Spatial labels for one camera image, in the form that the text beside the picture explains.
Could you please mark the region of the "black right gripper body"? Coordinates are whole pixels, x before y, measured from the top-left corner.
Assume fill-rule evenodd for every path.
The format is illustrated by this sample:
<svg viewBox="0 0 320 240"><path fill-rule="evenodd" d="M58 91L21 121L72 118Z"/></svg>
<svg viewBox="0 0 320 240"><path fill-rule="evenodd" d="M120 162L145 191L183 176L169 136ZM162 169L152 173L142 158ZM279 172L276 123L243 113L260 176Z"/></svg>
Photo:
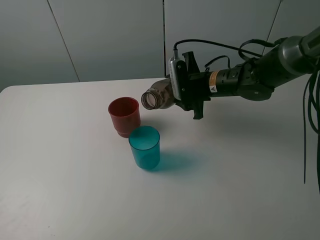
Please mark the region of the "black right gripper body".
<svg viewBox="0 0 320 240"><path fill-rule="evenodd" d="M211 76L214 78L219 71L200 72L189 75L189 79L185 82L187 89L182 91L186 98L178 101L178 106L183 110L203 110L204 102L210 101L211 98L224 97L225 94L220 92L212 92L210 86Z"/></svg>

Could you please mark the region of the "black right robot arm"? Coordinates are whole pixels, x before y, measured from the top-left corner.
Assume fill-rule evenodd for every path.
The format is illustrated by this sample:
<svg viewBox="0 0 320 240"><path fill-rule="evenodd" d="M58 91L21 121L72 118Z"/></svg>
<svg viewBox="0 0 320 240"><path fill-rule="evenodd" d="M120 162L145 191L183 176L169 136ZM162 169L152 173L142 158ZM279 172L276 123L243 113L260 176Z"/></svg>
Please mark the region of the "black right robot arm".
<svg viewBox="0 0 320 240"><path fill-rule="evenodd" d="M244 62L233 68L199 71L192 52L184 54L175 68L179 99L175 104L193 111L194 119L203 118L204 102L217 97L240 96L250 101L268 100L275 88L306 74L316 74L320 67L320 30L305 36L280 38L274 43L252 39L251 43L271 50L260 58L238 53Z"/></svg>

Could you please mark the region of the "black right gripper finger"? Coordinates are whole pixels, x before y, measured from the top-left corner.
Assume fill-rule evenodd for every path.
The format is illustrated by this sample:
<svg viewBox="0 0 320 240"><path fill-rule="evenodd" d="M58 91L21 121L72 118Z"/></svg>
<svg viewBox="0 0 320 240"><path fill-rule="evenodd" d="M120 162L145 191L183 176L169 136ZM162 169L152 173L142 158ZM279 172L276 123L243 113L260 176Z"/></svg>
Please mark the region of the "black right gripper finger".
<svg viewBox="0 0 320 240"><path fill-rule="evenodd" d="M194 99L191 103L191 107L193 109L193 119L200 120L204 117L204 101L201 99Z"/></svg>
<svg viewBox="0 0 320 240"><path fill-rule="evenodd" d="M182 54L186 63L188 74L197 74L200 72L193 51L188 51Z"/></svg>

